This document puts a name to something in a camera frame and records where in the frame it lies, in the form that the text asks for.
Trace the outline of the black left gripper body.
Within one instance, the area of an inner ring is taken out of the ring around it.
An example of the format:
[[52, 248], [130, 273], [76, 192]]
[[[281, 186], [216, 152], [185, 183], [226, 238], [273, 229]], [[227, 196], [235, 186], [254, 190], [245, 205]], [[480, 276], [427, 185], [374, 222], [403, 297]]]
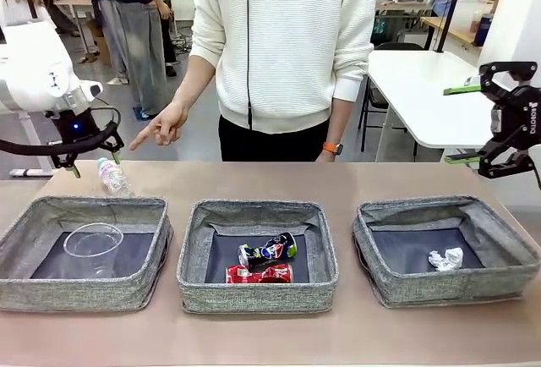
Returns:
[[100, 141], [94, 141], [101, 134], [96, 121], [87, 108], [80, 114], [71, 110], [61, 111], [54, 119], [54, 126], [61, 137], [61, 153], [85, 153], [95, 150]]

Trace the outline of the clear plastic cup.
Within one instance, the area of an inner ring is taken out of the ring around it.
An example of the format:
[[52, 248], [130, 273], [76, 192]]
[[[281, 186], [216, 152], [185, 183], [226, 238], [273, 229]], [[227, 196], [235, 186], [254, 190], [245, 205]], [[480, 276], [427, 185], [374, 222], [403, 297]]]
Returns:
[[69, 278], [110, 278], [123, 233], [104, 222], [94, 222], [71, 232], [63, 242]]

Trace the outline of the white paper ball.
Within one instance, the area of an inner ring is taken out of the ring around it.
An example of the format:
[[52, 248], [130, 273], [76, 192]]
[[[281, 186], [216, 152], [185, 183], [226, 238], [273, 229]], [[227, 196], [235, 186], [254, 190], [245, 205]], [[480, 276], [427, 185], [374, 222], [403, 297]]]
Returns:
[[428, 261], [437, 271], [453, 271], [462, 267], [463, 250], [460, 247], [447, 249], [444, 255], [438, 251], [431, 251]]

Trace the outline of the crushed dark blue can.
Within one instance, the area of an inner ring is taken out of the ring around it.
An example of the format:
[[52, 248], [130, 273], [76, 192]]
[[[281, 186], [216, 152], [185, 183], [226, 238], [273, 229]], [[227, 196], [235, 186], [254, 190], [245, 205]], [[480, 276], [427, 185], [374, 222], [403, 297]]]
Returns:
[[242, 244], [238, 247], [238, 260], [241, 266], [254, 271], [261, 266], [287, 261], [297, 255], [298, 246], [290, 232], [281, 233], [259, 247]]

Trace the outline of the crushed red can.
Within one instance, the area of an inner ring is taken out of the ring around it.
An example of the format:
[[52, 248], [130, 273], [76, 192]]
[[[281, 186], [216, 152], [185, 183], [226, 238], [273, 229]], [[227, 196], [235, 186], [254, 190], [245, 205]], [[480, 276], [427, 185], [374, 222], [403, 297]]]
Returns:
[[288, 264], [270, 266], [263, 271], [250, 271], [244, 266], [226, 269], [226, 284], [292, 283], [292, 267]]

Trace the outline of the person's left forearm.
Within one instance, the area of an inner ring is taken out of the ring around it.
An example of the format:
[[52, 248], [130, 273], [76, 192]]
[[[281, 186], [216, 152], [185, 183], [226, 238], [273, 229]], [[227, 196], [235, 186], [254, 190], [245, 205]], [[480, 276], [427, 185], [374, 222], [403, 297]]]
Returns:
[[331, 116], [326, 141], [333, 145], [342, 142], [347, 122], [350, 118], [354, 103], [334, 98], [331, 105]]

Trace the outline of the person's right forearm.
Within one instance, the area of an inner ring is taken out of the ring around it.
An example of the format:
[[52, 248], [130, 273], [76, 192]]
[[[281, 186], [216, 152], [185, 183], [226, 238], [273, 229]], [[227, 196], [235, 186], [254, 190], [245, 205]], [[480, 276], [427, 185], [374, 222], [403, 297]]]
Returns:
[[183, 81], [177, 88], [173, 102], [189, 110], [215, 76], [216, 68], [206, 59], [190, 56]]

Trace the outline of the person's right hand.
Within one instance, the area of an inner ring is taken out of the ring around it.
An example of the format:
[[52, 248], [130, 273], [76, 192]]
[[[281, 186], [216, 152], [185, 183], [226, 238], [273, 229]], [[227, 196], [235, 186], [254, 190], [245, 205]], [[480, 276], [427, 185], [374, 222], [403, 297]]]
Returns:
[[188, 118], [189, 107], [182, 102], [173, 101], [146, 127], [144, 127], [130, 143], [129, 149], [135, 151], [148, 139], [153, 139], [157, 145], [170, 145], [181, 136], [181, 127]]

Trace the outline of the crushed clear plastic bottle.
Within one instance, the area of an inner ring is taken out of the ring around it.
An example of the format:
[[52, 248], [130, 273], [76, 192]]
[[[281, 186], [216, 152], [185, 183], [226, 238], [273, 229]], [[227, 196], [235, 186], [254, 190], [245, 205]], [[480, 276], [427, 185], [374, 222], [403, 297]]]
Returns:
[[114, 161], [101, 157], [97, 160], [97, 171], [104, 187], [111, 196], [129, 197], [133, 191], [123, 169]]

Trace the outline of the dark blue bottle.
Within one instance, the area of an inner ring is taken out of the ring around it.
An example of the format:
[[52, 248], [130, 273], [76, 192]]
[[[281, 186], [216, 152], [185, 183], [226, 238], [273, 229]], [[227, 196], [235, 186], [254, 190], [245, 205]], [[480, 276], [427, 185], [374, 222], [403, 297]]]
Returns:
[[478, 22], [478, 29], [475, 34], [473, 45], [476, 47], [482, 47], [485, 43], [487, 35], [489, 33], [492, 20], [494, 18], [493, 14], [484, 14]]

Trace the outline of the cardboard box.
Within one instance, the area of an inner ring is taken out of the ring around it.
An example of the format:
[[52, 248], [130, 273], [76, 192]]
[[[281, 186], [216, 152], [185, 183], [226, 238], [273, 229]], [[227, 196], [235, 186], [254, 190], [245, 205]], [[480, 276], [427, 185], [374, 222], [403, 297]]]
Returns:
[[99, 52], [98, 59], [102, 63], [106, 65], [110, 65], [111, 64], [110, 54], [109, 54], [106, 38], [105, 38], [102, 28], [98, 25], [95, 19], [89, 19], [87, 22], [87, 25], [90, 29], [94, 43], [96, 44], [98, 52]]

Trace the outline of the bystander in light shirt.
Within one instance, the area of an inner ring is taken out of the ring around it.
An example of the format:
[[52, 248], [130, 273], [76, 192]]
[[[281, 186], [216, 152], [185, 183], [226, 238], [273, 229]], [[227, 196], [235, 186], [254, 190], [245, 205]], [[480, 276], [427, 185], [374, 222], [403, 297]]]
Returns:
[[110, 81], [112, 85], [127, 85], [128, 74], [123, 57], [122, 42], [116, 30], [117, 10], [114, 0], [91, 0], [95, 9], [95, 19], [100, 22], [110, 62], [115, 72], [115, 77]]

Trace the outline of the black folding chair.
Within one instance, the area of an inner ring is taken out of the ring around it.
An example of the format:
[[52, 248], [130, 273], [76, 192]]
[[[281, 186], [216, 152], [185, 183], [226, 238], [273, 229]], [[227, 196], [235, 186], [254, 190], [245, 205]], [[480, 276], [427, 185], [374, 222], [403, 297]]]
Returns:
[[[375, 51], [421, 51], [423, 48], [415, 43], [410, 42], [386, 42], [375, 47]], [[387, 113], [388, 103], [384, 97], [377, 98], [374, 95], [371, 79], [367, 80], [365, 87], [363, 102], [358, 121], [358, 130], [361, 131], [360, 150], [364, 152], [367, 129], [382, 129], [382, 125], [369, 124], [370, 113]]]

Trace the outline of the person in white zip sweater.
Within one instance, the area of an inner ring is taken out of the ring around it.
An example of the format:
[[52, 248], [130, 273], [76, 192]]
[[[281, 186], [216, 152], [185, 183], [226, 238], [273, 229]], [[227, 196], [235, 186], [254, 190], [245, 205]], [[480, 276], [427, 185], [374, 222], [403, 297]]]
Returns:
[[313, 162], [368, 72], [376, 0], [194, 0], [225, 162]]

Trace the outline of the background metal frame table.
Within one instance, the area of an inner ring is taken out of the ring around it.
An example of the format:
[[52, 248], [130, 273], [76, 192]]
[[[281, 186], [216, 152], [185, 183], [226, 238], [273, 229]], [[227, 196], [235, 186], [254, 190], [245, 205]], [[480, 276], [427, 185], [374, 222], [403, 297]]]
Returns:
[[427, 3], [377, 0], [371, 41], [378, 46], [399, 41], [405, 32], [417, 31], [422, 17], [430, 17]]

